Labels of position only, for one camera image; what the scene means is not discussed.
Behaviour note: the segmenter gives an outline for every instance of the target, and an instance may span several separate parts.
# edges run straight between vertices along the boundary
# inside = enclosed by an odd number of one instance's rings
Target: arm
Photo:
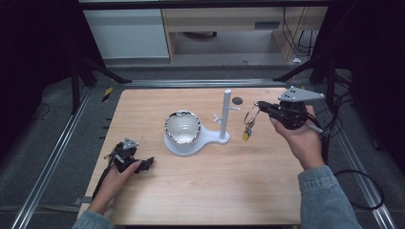
[[[313,108],[307,106],[309,113]],[[303,228],[361,228],[342,188],[322,159],[319,134],[304,125],[288,130],[276,119],[271,123],[283,136],[304,172],[298,176]]]
[[[73,228],[115,228],[114,224],[103,215],[110,201],[121,191],[140,164],[141,161],[137,161],[122,173],[118,171],[116,166],[113,166],[102,181],[101,187],[88,210],[80,216]]]

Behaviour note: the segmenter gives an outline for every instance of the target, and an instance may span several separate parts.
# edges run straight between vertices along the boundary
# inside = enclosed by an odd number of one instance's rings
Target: wooden tabletop
[[[235,88],[240,111],[229,111],[230,140],[210,144],[193,156],[167,150],[164,121],[178,110],[194,113],[202,125],[220,130],[225,89],[127,90],[121,95],[86,196],[107,166],[104,156],[127,136],[139,143],[136,158],[155,157],[149,171],[133,175],[110,204],[106,217],[117,225],[299,224],[297,175],[303,171],[286,141],[259,113],[252,137],[242,140],[244,119],[254,102],[278,103],[281,88]],[[87,209],[83,204],[81,212]]]

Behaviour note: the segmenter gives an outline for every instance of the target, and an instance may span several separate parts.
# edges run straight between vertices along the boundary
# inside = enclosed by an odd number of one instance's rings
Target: hand
[[[124,172],[120,173],[117,166],[111,167],[107,176],[101,183],[101,187],[92,203],[89,210],[104,215],[108,203],[115,197],[123,188],[128,178],[136,171],[141,164],[137,161],[131,164]]]
[[[312,106],[307,106],[307,110],[314,115]],[[300,161],[304,170],[325,165],[322,159],[322,144],[318,133],[311,130],[307,125],[297,130],[288,130],[278,120],[271,118],[270,121],[276,132],[286,139],[289,148]]]

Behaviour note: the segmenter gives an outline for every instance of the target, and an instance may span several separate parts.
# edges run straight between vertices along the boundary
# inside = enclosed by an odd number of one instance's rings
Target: sleeve
[[[86,210],[77,219],[72,229],[114,229],[115,225],[99,213]]]
[[[352,206],[328,166],[298,175],[302,228],[361,228]]]

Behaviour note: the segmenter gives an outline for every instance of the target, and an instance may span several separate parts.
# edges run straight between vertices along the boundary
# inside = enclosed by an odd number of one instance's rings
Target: gray carpet
[[[288,72],[286,66],[236,66],[236,67],[182,67],[182,68],[137,68],[112,69],[129,79],[216,79],[216,78],[273,78]],[[309,73],[301,75],[305,80]],[[98,83],[93,88],[89,102],[79,119],[70,142],[48,184],[39,205],[75,207],[76,198],[84,196],[88,182],[96,165],[96,158],[103,144],[109,125],[107,118],[113,117],[120,93],[127,87],[119,86],[109,78],[97,74]],[[107,102],[101,102],[105,89],[114,86]],[[43,93],[44,104],[38,107],[30,125],[9,151],[9,157],[0,167],[0,228],[10,228],[16,212],[24,203],[43,167],[45,166],[58,137],[63,131],[72,108],[70,79],[51,85]],[[321,103],[313,102],[316,111],[324,109]],[[344,132],[361,162],[382,187],[386,195],[385,204],[398,228],[405,225],[405,180],[387,152],[376,151],[373,139],[367,131],[359,112],[350,103],[345,103],[339,113]],[[318,115],[321,125],[329,122],[325,113]],[[350,165],[337,139],[330,140],[330,167],[333,171],[349,169]],[[343,179],[350,199],[364,202],[363,195],[352,179]],[[372,212],[355,209],[358,220],[364,228],[380,228]],[[71,228],[77,212],[57,212],[38,208],[28,228]]]

